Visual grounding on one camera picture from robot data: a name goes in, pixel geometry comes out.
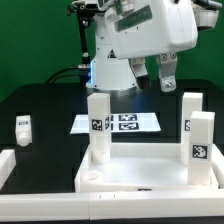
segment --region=black table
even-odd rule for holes
[[[113,142],[180,142],[184,92],[204,94],[203,110],[216,113],[214,143],[224,152],[224,92],[204,80],[179,80],[177,90],[170,94],[161,93],[154,82],[142,93],[112,98],[111,113],[156,112],[162,130],[113,134]],[[0,104],[0,150],[15,149],[17,161],[0,194],[74,192],[74,177],[89,139],[87,134],[70,135],[70,130],[76,114],[87,114],[87,95],[78,84],[33,84],[20,87]],[[31,115],[33,143],[20,147],[16,145],[15,122],[16,116],[25,114]],[[108,222],[223,223],[224,217]]]

